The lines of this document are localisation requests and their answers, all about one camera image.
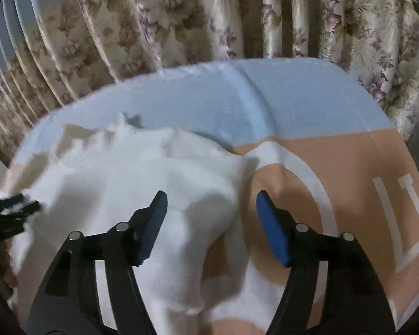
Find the leaf pattern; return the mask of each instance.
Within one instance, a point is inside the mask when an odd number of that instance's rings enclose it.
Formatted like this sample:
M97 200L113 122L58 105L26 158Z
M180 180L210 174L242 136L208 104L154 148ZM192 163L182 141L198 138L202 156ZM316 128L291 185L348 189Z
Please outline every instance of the leaf pattern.
M53 108L202 61L327 59L357 78L404 139L419 119L419 0L65 0L36 20L2 72L6 162Z

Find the light blue fabric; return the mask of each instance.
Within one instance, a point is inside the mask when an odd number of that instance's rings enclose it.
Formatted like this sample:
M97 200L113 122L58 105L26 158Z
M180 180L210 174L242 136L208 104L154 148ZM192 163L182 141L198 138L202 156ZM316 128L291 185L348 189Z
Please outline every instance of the light blue fabric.
M252 59L161 70L51 112L25 138L14 162L46 151L65 124L91 130L138 116L143 127L180 127L224 147L394 128L370 94L318 59Z

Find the silver screw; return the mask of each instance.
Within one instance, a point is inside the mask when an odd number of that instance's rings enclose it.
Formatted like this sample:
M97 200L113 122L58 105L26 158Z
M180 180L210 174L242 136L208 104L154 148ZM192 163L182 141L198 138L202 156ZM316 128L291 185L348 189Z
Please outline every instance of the silver screw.
M68 236L68 239L70 239L71 241L77 241L79 238L81 238L81 232L78 232L77 230L71 232Z
M128 224L125 221L122 221L121 223L118 223L116 225L116 230L118 232L125 232L126 230L128 230Z
M296 225L296 230L298 232L305 233L309 230L309 227L307 225L305 225L304 223L298 223Z
M353 241L355 239L354 235L352 233L349 233L349 232L344 232L343 233L343 238L347 241Z

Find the white garment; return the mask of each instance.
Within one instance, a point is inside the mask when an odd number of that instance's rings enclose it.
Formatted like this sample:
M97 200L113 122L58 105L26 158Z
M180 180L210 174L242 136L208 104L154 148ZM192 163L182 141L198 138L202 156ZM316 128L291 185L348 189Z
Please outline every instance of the white garment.
M43 213L28 222L11 250L19 321L25 323L40 281L70 232L106 232L163 190L168 212L151 257L135 275L159 334L196 333L196 315L204 307L204 258L239 214L247 159L183 130L145 130L125 122L85 134L69 126L47 155L45 170L26 192L43 203ZM100 286L103 267L96 267L99 300L104 323L115 327Z

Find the crumpled white fabric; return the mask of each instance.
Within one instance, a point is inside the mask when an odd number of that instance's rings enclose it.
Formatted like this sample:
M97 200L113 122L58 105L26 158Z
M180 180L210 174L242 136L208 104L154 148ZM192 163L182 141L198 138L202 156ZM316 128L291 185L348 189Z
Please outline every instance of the crumpled white fabric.
M26 190L43 203L43 213L28 222L11 249L19 321L25 324L40 281L70 232L106 232L163 190L168 212L151 257L135 275L159 334L197 332L193 318L204 307L204 258L239 213L246 158L193 133L140 129L125 121L98 132L69 126L47 156L43 173ZM104 323L115 327L100 286L104 266L97 263L96 269Z

